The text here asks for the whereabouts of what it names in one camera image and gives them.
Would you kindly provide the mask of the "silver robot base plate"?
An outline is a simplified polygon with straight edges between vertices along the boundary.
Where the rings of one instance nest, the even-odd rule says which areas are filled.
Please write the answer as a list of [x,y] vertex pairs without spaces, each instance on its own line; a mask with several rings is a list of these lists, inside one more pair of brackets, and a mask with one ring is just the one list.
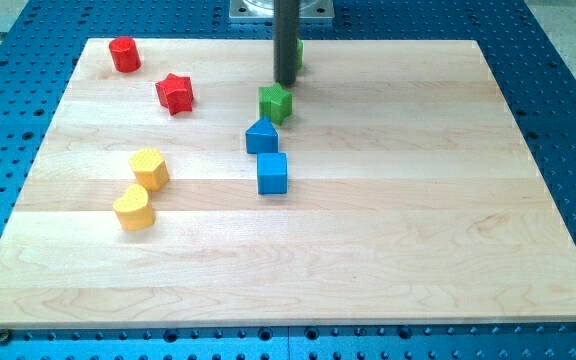
[[[273,0],[229,0],[228,13],[232,22],[271,20]],[[299,16],[302,22],[323,22],[335,18],[333,0],[301,0]]]

